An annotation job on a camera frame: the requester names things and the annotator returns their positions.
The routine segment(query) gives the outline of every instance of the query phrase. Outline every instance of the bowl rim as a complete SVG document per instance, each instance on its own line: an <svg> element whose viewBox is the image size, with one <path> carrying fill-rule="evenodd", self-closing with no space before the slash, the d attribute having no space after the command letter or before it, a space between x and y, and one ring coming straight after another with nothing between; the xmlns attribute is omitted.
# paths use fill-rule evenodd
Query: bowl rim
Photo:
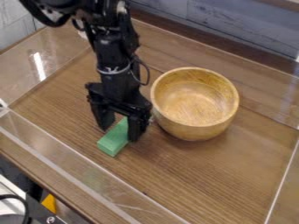
<svg viewBox="0 0 299 224"><path fill-rule="evenodd" d="M222 117L217 122L213 122L210 124L206 124L206 125L190 125L190 124L186 124L183 122L178 122L175 121L173 118L170 118L163 110L161 109L158 103L157 103L157 100L155 100L155 89L157 89L157 86L159 84L159 81L170 74L173 74L174 72L178 72L178 71L182 71L182 70L198 70L198 71L205 71L205 72L209 72L217 76L219 76L230 85L230 88L233 90L233 93L234 93L234 108L233 110L229 112L229 114ZM194 128L199 128L199 127L211 127L211 126L215 126L218 124L222 124L225 123L226 121L230 120L230 118L234 117L234 115L237 114L238 110L239 110L239 91L235 87L235 85L233 84L233 82L230 81L229 78L226 78L222 74L211 71L210 69L206 69L206 68L202 68L202 67L197 67L197 66L187 66L187 67L179 67L179 68L175 68L173 69L171 71L166 72L154 82L154 85L153 85L153 88L151 88L151 100L153 100L153 104L154 104L154 108L158 110L158 112L163 115L165 118L167 118L170 121L173 121L174 123L179 123L181 125L183 126L187 126L187 127L194 127Z"/></svg>

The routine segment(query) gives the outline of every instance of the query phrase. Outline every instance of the screw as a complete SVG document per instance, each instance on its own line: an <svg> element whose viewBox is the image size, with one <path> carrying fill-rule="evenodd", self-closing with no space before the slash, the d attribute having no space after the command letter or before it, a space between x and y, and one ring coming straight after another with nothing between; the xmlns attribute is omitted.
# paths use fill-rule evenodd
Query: screw
<svg viewBox="0 0 299 224"><path fill-rule="evenodd" d="M47 219L47 223L48 224L52 224L55 222L55 217L50 217L48 219Z"/></svg>

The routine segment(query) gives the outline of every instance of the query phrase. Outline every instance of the green block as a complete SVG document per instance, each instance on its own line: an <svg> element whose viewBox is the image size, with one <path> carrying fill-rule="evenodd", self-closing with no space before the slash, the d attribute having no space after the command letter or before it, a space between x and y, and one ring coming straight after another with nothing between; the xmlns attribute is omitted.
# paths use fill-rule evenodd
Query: green block
<svg viewBox="0 0 299 224"><path fill-rule="evenodd" d="M98 141L99 149L111 157L115 157L128 144L127 130L127 118L124 118L115 128Z"/></svg>

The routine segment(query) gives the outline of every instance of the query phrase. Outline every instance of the yellow object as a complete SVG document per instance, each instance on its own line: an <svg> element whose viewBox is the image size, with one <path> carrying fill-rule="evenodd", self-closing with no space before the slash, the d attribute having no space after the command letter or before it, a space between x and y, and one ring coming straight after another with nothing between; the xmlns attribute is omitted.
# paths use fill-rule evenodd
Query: yellow object
<svg viewBox="0 0 299 224"><path fill-rule="evenodd" d="M230 80L198 67L174 69L162 75L151 96L158 123L189 141L219 135L239 109L239 93Z"/></svg>
<svg viewBox="0 0 299 224"><path fill-rule="evenodd" d="M56 214L58 209L56 209L56 199L52 197L52 195L50 194L47 196L47 198L44 199L43 203L44 207Z"/></svg>

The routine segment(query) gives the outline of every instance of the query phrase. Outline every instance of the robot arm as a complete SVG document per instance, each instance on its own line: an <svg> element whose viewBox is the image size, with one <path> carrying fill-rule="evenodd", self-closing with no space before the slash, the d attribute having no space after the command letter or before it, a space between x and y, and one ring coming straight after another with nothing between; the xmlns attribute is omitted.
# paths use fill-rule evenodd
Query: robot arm
<svg viewBox="0 0 299 224"><path fill-rule="evenodd" d="M72 18L78 29L86 31L98 56L102 83L86 85L88 102L98 125L107 130L115 113L127 116L128 140L135 142L146 132L151 102L139 92L150 81L150 70L135 52L139 39L132 26L127 0L20 0L26 9L51 27L64 25ZM44 13L59 12L52 21ZM147 68L147 81L140 81L140 65Z"/></svg>

